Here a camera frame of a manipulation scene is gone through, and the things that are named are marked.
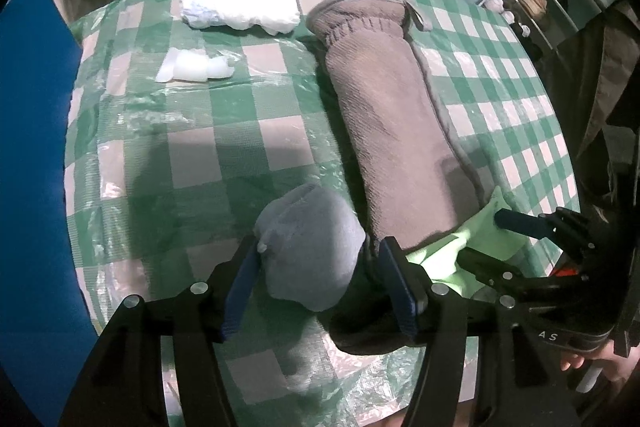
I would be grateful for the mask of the person's right hand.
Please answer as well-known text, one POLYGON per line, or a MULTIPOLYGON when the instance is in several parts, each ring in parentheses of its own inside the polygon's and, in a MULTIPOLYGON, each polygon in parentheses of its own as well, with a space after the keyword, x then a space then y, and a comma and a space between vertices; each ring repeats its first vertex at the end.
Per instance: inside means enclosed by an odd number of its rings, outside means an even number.
POLYGON ((560 367, 565 372, 567 369, 580 369, 585 361, 598 361, 602 365, 602 373, 609 381, 626 383, 639 362, 639 347, 632 347, 626 357, 616 355, 614 347, 614 341, 608 340, 599 350, 586 355, 564 352, 560 367))

